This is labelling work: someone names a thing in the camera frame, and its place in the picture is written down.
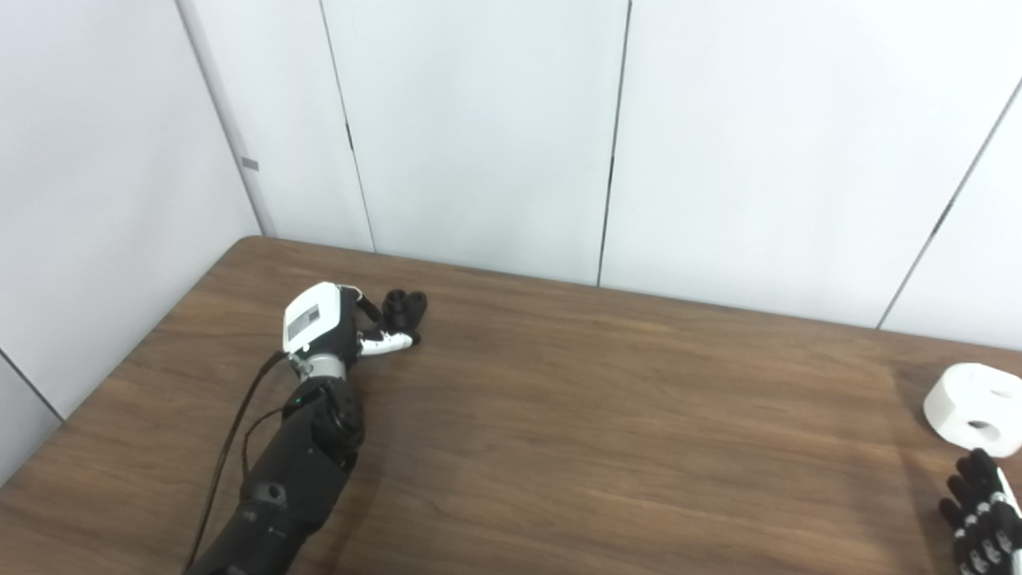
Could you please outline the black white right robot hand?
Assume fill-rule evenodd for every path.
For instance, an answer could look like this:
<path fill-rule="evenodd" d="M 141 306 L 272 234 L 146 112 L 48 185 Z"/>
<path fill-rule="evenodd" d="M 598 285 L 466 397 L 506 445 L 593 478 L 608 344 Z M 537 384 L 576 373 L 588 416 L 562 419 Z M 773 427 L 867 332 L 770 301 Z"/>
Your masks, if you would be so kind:
<path fill-rule="evenodd" d="M 938 504 L 953 540 L 957 574 L 1020 574 L 1020 504 L 992 456 L 981 448 L 956 461 L 949 498 Z"/>

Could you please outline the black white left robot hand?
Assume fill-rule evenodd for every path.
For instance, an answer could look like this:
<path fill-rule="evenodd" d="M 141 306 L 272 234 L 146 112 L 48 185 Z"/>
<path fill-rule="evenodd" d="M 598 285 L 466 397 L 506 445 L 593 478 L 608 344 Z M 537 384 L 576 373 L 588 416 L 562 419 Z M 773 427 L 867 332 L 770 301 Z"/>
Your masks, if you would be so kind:
<path fill-rule="evenodd" d="M 315 284 L 284 312 L 283 353 L 300 381 L 345 379 L 362 357 L 419 345 L 427 308 L 422 291 L 389 291 L 376 305 L 354 285 Z"/>

